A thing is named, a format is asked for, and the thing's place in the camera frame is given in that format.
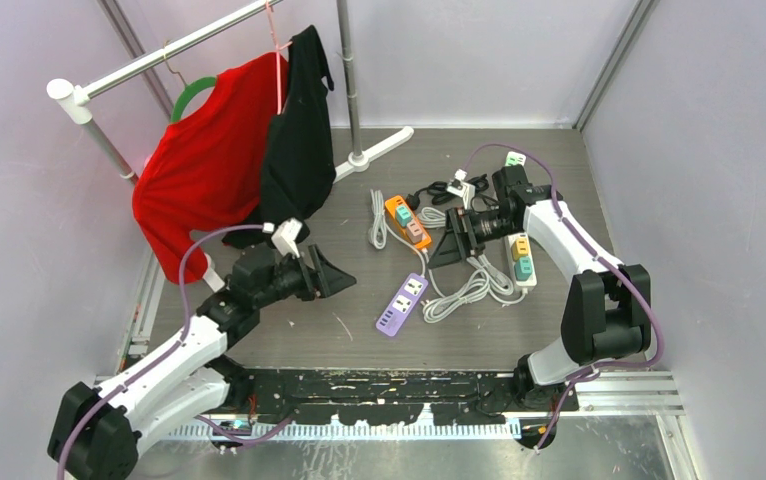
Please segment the pink plug adapter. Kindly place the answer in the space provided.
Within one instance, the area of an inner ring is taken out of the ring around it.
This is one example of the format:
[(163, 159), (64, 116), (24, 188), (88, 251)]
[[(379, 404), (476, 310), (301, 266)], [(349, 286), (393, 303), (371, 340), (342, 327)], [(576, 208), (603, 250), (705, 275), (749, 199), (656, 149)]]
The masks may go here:
[(405, 226), (405, 232), (407, 237), (413, 244), (421, 243), (424, 240), (425, 233), (420, 224), (416, 221), (411, 221)]

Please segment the purple power strip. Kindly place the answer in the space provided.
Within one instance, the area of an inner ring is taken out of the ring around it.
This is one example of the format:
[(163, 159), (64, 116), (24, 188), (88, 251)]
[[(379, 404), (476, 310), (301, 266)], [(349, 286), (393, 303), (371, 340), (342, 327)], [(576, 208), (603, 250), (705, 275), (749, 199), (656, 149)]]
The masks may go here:
[(410, 273), (376, 320), (375, 329), (388, 337), (394, 337), (420, 303), (428, 284), (425, 277)]

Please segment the orange power strip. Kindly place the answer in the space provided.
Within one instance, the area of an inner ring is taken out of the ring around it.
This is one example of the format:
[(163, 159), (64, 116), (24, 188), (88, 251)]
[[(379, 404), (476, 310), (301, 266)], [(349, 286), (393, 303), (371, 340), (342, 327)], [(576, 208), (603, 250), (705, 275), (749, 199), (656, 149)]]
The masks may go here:
[(431, 246), (430, 234), (401, 195), (386, 199), (384, 208), (395, 222), (397, 230), (411, 246), (418, 250), (427, 249)]

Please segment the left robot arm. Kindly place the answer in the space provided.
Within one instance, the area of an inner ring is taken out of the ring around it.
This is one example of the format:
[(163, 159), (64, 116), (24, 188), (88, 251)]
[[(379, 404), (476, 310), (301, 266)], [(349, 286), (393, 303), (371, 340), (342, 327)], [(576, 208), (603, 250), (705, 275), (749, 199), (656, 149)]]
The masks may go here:
[(241, 411), (252, 386), (226, 353), (259, 324), (261, 311), (290, 297), (328, 298), (356, 282), (315, 244), (300, 257), (263, 248), (243, 253), (224, 287), (174, 337), (101, 384), (78, 382), (66, 391), (47, 446), (57, 476), (125, 479), (144, 453), (196, 416)]

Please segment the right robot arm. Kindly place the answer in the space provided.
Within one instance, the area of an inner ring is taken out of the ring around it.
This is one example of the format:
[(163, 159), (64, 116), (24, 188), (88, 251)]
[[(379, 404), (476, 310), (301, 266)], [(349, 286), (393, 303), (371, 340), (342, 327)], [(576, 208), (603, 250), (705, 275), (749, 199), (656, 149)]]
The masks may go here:
[(521, 165), (492, 176), (495, 206), (483, 211), (451, 208), (441, 240), (429, 260), (432, 269), (482, 253), (486, 243), (526, 234), (561, 270), (569, 284), (560, 336), (520, 358), (511, 390), (526, 410), (541, 409), (553, 388), (602, 365), (626, 365), (648, 350), (653, 339), (650, 276), (609, 254), (576, 221), (551, 185), (531, 183)]

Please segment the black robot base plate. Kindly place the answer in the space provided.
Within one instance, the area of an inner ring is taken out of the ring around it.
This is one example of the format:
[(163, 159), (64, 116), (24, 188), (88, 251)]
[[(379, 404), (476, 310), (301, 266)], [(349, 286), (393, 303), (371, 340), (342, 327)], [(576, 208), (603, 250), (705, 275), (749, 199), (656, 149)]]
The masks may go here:
[(410, 425), (429, 410), (434, 425), (498, 424), (515, 414), (576, 411), (577, 393), (563, 385), (525, 391), (504, 371), (249, 369), (213, 414), (301, 425), (332, 419), (353, 426)]

